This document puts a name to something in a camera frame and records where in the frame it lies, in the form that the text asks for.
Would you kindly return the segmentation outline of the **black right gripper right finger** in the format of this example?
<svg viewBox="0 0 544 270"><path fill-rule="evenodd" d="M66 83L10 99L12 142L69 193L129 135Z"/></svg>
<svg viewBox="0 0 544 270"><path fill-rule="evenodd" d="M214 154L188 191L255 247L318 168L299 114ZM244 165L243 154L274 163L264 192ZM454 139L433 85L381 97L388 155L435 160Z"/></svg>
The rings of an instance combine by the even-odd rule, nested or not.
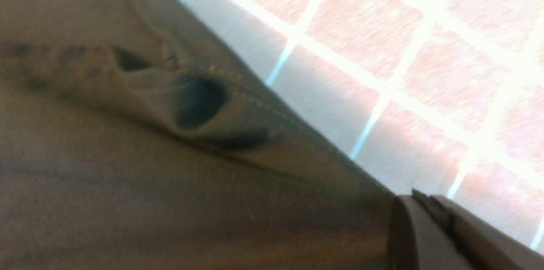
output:
<svg viewBox="0 0 544 270"><path fill-rule="evenodd" d="M413 190L455 247L478 270L542 270L543 256L441 195Z"/></svg>

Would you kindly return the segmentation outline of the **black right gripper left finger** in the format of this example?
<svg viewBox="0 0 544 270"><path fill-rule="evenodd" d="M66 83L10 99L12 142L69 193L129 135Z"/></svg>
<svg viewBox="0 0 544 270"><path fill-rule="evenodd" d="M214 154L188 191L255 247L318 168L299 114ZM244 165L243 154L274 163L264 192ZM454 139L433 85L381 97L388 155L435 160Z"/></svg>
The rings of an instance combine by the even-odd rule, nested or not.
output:
<svg viewBox="0 0 544 270"><path fill-rule="evenodd" d="M393 200L387 252L390 270L480 269L411 195Z"/></svg>

